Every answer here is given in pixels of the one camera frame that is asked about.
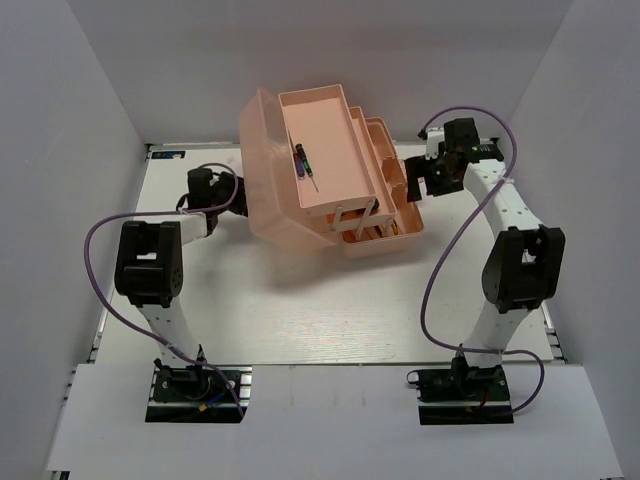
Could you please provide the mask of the thin green precision screwdriver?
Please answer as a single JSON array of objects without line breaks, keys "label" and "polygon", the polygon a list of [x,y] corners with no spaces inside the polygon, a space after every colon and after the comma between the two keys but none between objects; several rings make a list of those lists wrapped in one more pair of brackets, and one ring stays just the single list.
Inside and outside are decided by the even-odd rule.
[{"label": "thin green precision screwdriver", "polygon": [[296,149],[296,153],[298,154],[298,157],[301,160],[303,169],[306,173],[306,175],[311,179],[312,185],[314,186],[314,189],[316,192],[319,192],[318,186],[316,184],[315,178],[314,178],[314,173],[313,170],[311,168],[311,165],[309,163],[308,157],[306,155],[306,151],[304,150],[304,147],[301,143],[298,143],[295,145],[295,149]]}]

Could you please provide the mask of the pink plastic toolbox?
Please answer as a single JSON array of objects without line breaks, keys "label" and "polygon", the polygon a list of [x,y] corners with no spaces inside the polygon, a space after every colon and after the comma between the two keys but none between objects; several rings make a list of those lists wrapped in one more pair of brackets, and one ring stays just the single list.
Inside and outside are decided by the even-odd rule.
[{"label": "pink plastic toolbox", "polygon": [[[295,172],[289,137],[306,151],[319,192]],[[340,246],[347,258],[413,247],[424,232],[384,120],[348,104],[341,85],[257,90],[239,116],[248,219],[258,238],[297,253]],[[395,220],[400,234],[370,227]]]}]

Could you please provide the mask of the yellow combination pliers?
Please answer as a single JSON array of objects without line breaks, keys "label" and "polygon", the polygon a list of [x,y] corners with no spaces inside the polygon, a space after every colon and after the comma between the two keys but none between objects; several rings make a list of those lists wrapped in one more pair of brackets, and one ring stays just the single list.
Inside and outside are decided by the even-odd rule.
[{"label": "yellow combination pliers", "polygon": [[375,225],[369,228],[370,234],[374,238],[385,238],[389,236],[397,236],[400,234],[399,225],[395,220],[390,220],[384,225]]}]

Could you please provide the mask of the blue handled long screwdriver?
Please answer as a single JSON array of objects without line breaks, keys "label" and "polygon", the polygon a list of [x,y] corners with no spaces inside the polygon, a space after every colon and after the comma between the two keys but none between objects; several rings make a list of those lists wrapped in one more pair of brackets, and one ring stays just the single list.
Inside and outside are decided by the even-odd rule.
[{"label": "blue handled long screwdriver", "polygon": [[289,140],[289,145],[291,147],[291,152],[292,152],[292,157],[293,157],[293,162],[294,162],[294,167],[295,167],[295,172],[296,175],[299,179],[304,179],[305,175],[306,175],[306,171],[305,168],[303,166],[302,160],[293,144],[293,141],[290,139]]}]

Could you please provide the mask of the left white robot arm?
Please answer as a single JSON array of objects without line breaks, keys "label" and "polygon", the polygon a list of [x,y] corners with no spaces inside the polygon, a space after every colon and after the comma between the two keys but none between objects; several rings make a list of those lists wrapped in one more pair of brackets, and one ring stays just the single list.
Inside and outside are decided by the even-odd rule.
[{"label": "left white robot arm", "polygon": [[174,210],[152,222],[148,214],[122,224],[115,267],[118,294],[136,307],[159,345],[158,366],[177,370],[177,387],[199,399],[211,387],[206,356],[190,331],[179,295],[184,284],[183,247],[205,239],[219,216],[246,217],[244,179],[233,169],[209,163],[187,173],[187,192]]}]

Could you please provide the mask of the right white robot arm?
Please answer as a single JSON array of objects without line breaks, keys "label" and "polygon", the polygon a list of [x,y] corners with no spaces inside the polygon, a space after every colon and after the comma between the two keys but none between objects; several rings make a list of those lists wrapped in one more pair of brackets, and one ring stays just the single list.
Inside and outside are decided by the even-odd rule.
[{"label": "right white robot arm", "polygon": [[528,208],[512,180],[513,164],[495,143],[480,140],[471,118],[446,122],[436,154],[411,157],[404,165],[408,202],[466,190],[494,236],[481,274],[485,303],[471,334],[454,350],[466,364],[451,374],[452,388],[472,399],[486,389],[484,369],[501,365],[519,325],[554,296],[566,237]]}]

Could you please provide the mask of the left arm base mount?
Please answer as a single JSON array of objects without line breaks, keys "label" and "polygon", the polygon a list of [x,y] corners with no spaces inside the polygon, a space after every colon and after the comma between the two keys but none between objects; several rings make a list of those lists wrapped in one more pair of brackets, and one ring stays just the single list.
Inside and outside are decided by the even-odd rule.
[{"label": "left arm base mount", "polygon": [[154,361],[146,423],[239,424],[251,395],[252,368],[223,368],[230,390],[217,373],[202,367],[173,368]]}]

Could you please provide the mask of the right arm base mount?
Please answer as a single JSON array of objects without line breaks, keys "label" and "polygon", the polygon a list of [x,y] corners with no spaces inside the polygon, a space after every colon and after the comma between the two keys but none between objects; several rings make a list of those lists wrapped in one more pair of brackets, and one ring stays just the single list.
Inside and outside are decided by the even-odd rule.
[{"label": "right arm base mount", "polygon": [[456,356],[447,368],[412,370],[406,376],[418,392],[423,426],[512,424],[514,414],[501,366],[470,367]]}]

